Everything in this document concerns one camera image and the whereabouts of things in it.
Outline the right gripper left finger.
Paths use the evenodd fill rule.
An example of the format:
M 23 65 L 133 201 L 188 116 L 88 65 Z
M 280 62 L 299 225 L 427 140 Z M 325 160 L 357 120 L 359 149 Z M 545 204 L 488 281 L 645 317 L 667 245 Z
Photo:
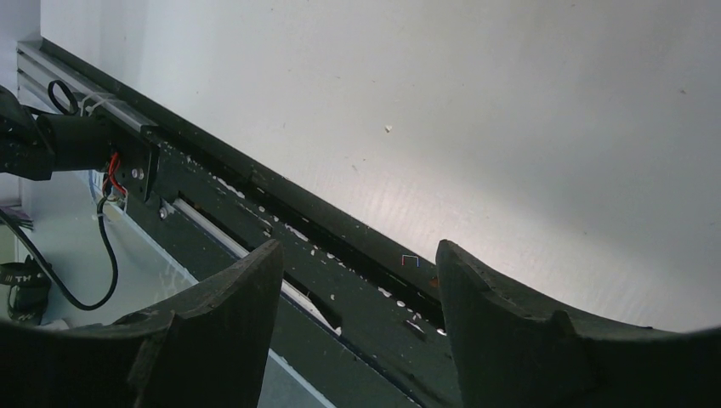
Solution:
M 266 241 L 217 274 L 109 325 L 1 325 L 4 407 L 254 407 L 284 274 Z

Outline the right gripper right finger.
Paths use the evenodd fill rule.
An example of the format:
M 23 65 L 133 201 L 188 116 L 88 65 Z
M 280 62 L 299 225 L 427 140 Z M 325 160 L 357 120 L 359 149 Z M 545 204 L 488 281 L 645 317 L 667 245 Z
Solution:
M 720 330 L 576 309 L 443 240 L 440 301 L 466 407 L 717 407 Z

